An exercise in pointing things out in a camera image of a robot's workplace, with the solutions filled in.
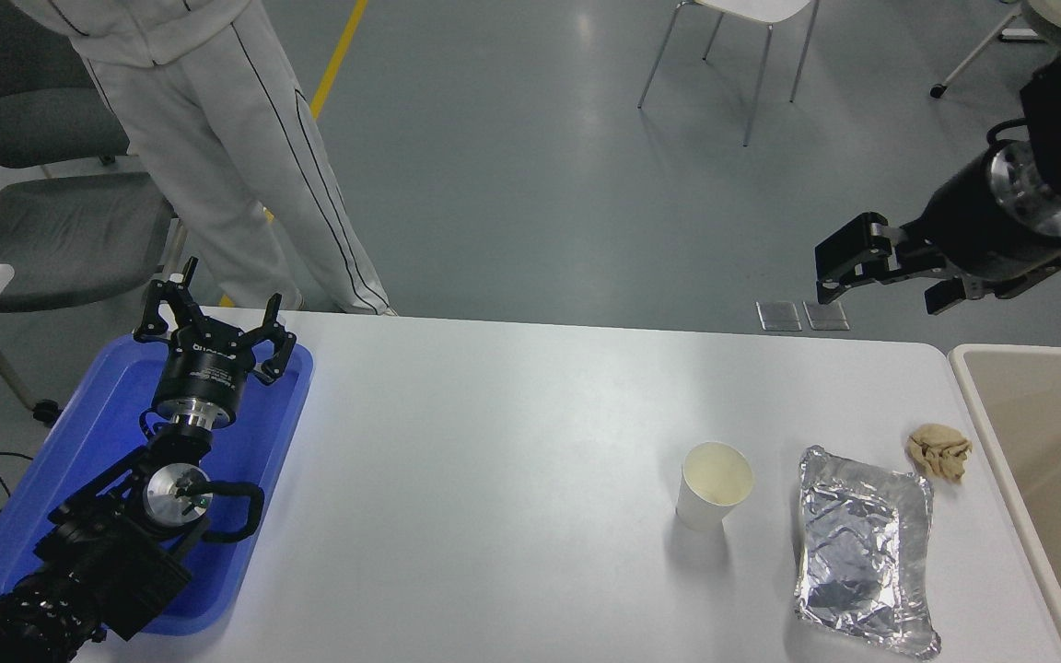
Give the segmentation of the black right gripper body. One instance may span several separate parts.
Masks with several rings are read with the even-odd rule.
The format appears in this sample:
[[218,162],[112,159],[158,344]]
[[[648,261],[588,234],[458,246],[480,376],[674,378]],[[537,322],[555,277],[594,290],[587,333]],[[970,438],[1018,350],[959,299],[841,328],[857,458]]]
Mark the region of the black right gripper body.
[[932,194],[905,224],[962,273],[1011,280],[1061,256],[1061,194],[1032,157],[980,157]]

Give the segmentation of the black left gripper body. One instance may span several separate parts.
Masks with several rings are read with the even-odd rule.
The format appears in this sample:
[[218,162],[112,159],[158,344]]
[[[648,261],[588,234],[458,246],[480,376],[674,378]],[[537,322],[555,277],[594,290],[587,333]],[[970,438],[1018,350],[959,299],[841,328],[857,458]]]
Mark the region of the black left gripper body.
[[238,411],[254,366],[251,349],[232,348],[240,335],[240,328],[228,324],[176,329],[169,339],[169,356],[153,392],[153,406],[169,412],[173,402],[197,399],[219,411]]

